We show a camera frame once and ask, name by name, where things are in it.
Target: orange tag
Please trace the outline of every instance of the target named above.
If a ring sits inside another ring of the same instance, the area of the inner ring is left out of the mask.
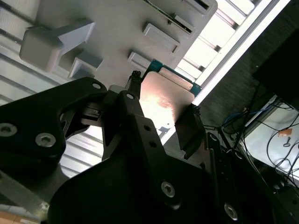
[[[278,136],[279,136],[279,137],[284,137],[284,136],[291,135],[291,134],[292,134],[292,130],[293,130],[293,129],[289,128],[289,129],[280,131],[280,132],[278,132]]]

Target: screw hole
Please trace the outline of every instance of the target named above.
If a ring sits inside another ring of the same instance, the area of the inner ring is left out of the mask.
[[[51,141],[51,139],[49,137],[42,137],[41,140],[45,143],[48,143]]]
[[[97,83],[94,83],[93,87],[96,88],[96,89],[100,89],[101,88],[101,86],[99,84],[97,84]]]
[[[149,145],[150,145],[151,147],[153,147],[153,148],[156,148],[156,147],[157,147],[157,144],[154,143],[153,141],[150,141],[150,142],[149,142]]]
[[[143,127],[144,127],[145,130],[150,131],[150,127],[149,126],[145,125]]]
[[[5,127],[2,127],[2,128],[1,128],[1,131],[2,131],[2,132],[7,132],[7,133],[8,133],[8,132],[11,132],[11,128],[8,127],[8,126],[5,126]]]
[[[134,97],[131,94],[127,94],[127,97],[130,99],[134,99]]]

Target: copper plate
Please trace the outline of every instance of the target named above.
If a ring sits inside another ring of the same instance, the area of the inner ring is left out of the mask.
[[[140,104],[144,116],[152,119],[156,128],[171,128],[194,95],[171,80],[151,71],[141,84]]]

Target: teal edge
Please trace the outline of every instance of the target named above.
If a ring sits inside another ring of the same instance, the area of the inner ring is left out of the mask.
[[[154,59],[148,69],[146,69],[144,76],[142,79],[144,79],[147,75],[147,73],[149,73],[150,71],[155,71],[155,72],[159,72],[161,70],[161,68],[166,68],[169,71],[173,72],[174,74],[176,74],[177,76],[181,77],[182,79],[186,80],[189,83],[193,84],[193,87],[190,89],[190,92],[194,95],[194,97],[196,97],[199,92],[201,91],[201,87],[199,85],[197,85],[196,83],[191,82],[191,80],[187,79],[186,77],[182,76],[181,74],[179,74],[178,72],[176,72],[175,70],[171,69],[170,67],[163,65],[161,62],[159,62],[158,60]]]

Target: blue cable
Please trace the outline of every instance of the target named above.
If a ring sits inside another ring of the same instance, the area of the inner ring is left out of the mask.
[[[267,106],[266,108],[261,109],[261,110],[259,110],[259,111],[253,111],[253,112],[250,113],[250,115],[252,115],[252,114],[256,114],[256,113],[259,113],[259,112],[266,111],[266,110],[270,109],[270,107],[271,107],[271,105],[269,105],[269,106]],[[229,115],[229,117],[226,118],[226,120],[224,121],[223,125],[227,124],[232,118],[234,118],[234,117],[236,117],[236,116],[238,116],[238,115],[241,115],[241,114],[243,114],[243,113],[238,112],[238,113],[233,113],[233,114]]]

